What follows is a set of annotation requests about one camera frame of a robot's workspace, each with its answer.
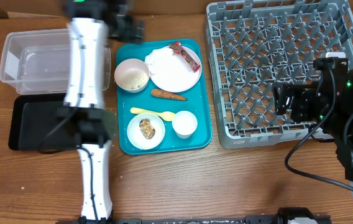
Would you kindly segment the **white cup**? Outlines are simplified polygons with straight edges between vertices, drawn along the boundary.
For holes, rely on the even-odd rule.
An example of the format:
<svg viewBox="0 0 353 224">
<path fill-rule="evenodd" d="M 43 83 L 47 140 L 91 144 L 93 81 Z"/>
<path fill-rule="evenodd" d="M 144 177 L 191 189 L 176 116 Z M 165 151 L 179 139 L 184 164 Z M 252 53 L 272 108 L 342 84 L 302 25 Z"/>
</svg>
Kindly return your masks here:
<svg viewBox="0 0 353 224">
<path fill-rule="evenodd" d="M 172 128 L 179 138 L 189 138 L 197 129 L 198 120 L 189 111 L 179 111 L 172 120 Z"/>
</svg>

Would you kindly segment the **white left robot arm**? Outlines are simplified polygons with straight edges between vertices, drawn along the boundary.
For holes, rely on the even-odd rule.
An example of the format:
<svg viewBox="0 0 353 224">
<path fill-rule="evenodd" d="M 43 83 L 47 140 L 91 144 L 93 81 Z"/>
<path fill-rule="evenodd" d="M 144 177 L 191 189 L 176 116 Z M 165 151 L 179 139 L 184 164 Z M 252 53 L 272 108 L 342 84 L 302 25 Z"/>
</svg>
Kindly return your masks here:
<svg viewBox="0 0 353 224">
<path fill-rule="evenodd" d="M 70 79 L 57 128 L 71 127 L 73 145 L 81 161 L 83 206 L 78 223 L 110 223 L 109 153 L 114 116 L 103 96 L 104 48 L 108 39 L 140 43 L 141 21 L 128 15 L 130 1 L 65 1 L 69 18 Z"/>
</svg>

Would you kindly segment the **orange carrot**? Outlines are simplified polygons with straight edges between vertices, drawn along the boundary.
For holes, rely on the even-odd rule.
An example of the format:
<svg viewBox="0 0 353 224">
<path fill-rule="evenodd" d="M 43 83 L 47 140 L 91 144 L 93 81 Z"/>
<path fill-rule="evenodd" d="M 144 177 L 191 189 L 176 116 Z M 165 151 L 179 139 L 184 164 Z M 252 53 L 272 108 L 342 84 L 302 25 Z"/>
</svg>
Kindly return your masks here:
<svg viewBox="0 0 353 224">
<path fill-rule="evenodd" d="M 156 98 L 163 98 L 169 100 L 187 101 L 188 99 L 184 96 L 178 95 L 176 93 L 171 93 L 161 89 L 153 89 L 151 95 Z"/>
</svg>

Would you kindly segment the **pink bowl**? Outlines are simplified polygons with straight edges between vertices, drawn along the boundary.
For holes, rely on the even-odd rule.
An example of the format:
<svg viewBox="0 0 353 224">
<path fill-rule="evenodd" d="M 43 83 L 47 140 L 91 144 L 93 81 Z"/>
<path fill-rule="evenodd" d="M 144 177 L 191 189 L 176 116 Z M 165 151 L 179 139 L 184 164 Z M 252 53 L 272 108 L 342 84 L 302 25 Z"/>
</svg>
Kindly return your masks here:
<svg viewBox="0 0 353 224">
<path fill-rule="evenodd" d="M 114 79 L 122 90 L 137 93 L 142 91 L 149 83 L 149 68 L 143 61 L 130 58 L 116 67 Z"/>
</svg>

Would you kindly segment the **large white plate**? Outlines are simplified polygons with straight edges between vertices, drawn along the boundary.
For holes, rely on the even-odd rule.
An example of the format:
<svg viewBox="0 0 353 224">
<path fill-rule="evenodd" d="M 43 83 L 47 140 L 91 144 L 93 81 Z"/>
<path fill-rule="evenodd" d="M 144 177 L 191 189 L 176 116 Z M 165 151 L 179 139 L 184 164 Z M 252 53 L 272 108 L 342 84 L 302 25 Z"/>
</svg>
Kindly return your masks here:
<svg viewBox="0 0 353 224">
<path fill-rule="evenodd" d="M 183 46 L 201 66 L 197 72 L 194 72 L 181 55 L 174 54 L 170 47 L 163 48 L 170 49 L 172 54 L 168 58 L 164 71 L 156 74 L 150 73 L 151 80 L 158 88 L 172 93 L 179 93 L 193 88 L 201 78 L 203 71 L 201 59 L 190 48 Z"/>
</svg>

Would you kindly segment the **teal serving tray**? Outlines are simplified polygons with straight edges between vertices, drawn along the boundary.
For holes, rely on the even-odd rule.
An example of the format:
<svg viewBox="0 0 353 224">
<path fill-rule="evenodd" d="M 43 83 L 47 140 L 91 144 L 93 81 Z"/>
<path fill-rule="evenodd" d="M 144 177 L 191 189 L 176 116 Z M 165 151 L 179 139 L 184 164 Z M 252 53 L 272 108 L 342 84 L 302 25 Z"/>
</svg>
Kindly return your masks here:
<svg viewBox="0 0 353 224">
<path fill-rule="evenodd" d="M 130 155 L 199 149 L 212 139 L 198 44 L 126 44 L 116 53 L 119 144 Z"/>
</svg>

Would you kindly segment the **red snack wrapper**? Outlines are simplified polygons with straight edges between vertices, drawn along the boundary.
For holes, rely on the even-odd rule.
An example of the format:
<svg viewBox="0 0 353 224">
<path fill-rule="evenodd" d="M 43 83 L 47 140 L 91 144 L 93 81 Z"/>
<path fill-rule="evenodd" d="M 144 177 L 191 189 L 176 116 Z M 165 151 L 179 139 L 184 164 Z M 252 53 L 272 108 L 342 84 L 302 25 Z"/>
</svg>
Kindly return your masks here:
<svg viewBox="0 0 353 224">
<path fill-rule="evenodd" d="M 168 45 L 174 54 L 181 55 L 185 61 L 188 63 L 192 71 L 197 72 L 200 69 L 198 62 L 183 48 L 180 41 L 176 41 Z"/>
</svg>

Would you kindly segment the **rice grains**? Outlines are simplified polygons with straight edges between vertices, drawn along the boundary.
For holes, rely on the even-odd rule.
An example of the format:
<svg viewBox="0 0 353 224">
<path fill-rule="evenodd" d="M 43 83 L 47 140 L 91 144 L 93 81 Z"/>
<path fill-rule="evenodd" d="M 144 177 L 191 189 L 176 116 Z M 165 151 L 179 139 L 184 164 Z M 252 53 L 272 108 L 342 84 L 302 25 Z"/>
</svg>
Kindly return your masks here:
<svg viewBox="0 0 353 224">
<path fill-rule="evenodd" d="M 121 87 L 126 90 L 138 90 L 142 88 L 149 78 L 143 70 L 128 70 L 121 78 Z"/>
</svg>

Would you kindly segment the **white tissue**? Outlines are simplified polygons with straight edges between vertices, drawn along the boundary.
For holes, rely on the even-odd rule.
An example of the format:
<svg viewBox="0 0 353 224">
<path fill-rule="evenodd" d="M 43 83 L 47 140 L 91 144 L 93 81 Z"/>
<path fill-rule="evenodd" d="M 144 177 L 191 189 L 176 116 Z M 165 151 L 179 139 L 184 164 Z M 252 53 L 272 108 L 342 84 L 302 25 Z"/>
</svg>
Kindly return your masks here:
<svg viewBox="0 0 353 224">
<path fill-rule="evenodd" d="M 167 61 L 171 56 L 171 50 L 168 48 L 161 48 L 153 50 L 145 57 L 145 64 L 148 66 L 150 73 L 156 74 L 166 69 Z"/>
</svg>

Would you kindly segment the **small white bowl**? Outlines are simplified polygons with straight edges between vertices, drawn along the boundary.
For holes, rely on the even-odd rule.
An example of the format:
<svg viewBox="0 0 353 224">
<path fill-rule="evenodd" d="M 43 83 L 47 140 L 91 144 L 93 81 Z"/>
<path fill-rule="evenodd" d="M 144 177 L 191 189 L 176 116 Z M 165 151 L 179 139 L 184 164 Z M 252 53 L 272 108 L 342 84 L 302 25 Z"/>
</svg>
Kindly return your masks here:
<svg viewBox="0 0 353 224">
<path fill-rule="evenodd" d="M 130 143 L 138 149 L 153 149 L 163 141 L 165 125 L 157 115 L 138 114 L 128 124 L 127 137 Z"/>
</svg>

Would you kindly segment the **brown food scraps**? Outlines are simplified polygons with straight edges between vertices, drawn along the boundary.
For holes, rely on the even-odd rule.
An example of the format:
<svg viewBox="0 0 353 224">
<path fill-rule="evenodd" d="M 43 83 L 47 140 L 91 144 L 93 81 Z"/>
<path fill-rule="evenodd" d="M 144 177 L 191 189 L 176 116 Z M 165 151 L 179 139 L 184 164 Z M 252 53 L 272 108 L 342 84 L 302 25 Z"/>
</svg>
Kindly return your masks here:
<svg viewBox="0 0 353 224">
<path fill-rule="evenodd" d="M 139 123 L 140 131 L 142 132 L 144 138 L 152 139 L 155 135 L 155 128 L 152 126 L 149 119 L 142 119 Z"/>
</svg>

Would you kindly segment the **grey dishwasher rack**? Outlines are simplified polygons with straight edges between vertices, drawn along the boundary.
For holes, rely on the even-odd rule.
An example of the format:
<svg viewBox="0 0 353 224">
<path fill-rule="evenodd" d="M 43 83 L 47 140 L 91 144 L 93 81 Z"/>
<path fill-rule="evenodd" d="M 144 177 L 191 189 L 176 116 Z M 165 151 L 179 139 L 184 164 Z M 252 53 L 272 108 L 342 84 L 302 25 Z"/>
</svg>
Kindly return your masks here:
<svg viewBox="0 0 353 224">
<path fill-rule="evenodd" d="M 274 111 L 275 82 L 319 78 L 313 60 L 344 52 L 353 69 L 353 14 L 347 1 L 223 1 L 206 8 L 219 143 L 226 149 L 303 138 L 308 123 Z"/>
</svg>

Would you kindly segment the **clear plastic waste bin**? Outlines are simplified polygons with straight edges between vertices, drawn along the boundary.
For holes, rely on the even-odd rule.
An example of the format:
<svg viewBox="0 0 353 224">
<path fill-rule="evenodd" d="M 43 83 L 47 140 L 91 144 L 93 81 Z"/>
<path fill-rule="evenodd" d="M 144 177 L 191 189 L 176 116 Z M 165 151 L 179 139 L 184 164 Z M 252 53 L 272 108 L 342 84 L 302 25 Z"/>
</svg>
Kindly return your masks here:
<svg viewBox="0 0 353 224">
<path fill-rule="evenodd" d="M 20 95 L 64 93 L 70 54 L 68 29 L 11 32 L 2 50 L 0 81 Z"/>
</svg>

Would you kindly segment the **black tray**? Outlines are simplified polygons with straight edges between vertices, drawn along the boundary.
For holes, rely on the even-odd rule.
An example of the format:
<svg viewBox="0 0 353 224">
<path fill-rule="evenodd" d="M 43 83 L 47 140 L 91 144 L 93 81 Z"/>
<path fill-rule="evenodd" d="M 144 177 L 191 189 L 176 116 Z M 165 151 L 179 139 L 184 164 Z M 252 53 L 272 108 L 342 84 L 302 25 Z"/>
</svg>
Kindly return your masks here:
<svg viewBox="0 0 353 224">
<path fill-rule="evenodd" d="M 45 136 L 61 121 L 57 109 L 64 93 L 21 95 L 14 101 L 8 146 L 13 151 L 36 151 Z"/>
</svg>

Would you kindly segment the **yellow plastic spoon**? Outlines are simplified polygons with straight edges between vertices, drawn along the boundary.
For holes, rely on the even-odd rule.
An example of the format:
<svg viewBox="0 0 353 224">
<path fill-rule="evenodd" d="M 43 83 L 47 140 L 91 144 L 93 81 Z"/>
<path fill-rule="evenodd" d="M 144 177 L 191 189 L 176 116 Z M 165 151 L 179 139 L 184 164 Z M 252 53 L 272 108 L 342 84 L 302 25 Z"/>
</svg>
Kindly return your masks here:
<svg viewBox="0 0 353 224">
<path fill-rule="evenodd" d="M 154 115 L 157 115 L 158 117 L 162 118 L 164 121 L 168 121 L 168 122 L 171 122 L 175 117 L 175 113 L 173 113 L 171 111 L 164 111 L 164 112 L 160 113 L 160 112 L 145 110 L 145 109 L 136 108 L 136 107 L 132 107 L 130 109 L 130 112 L 132 114 L 143 114 L 143 113 L 154 114 Z"/>
</svg>

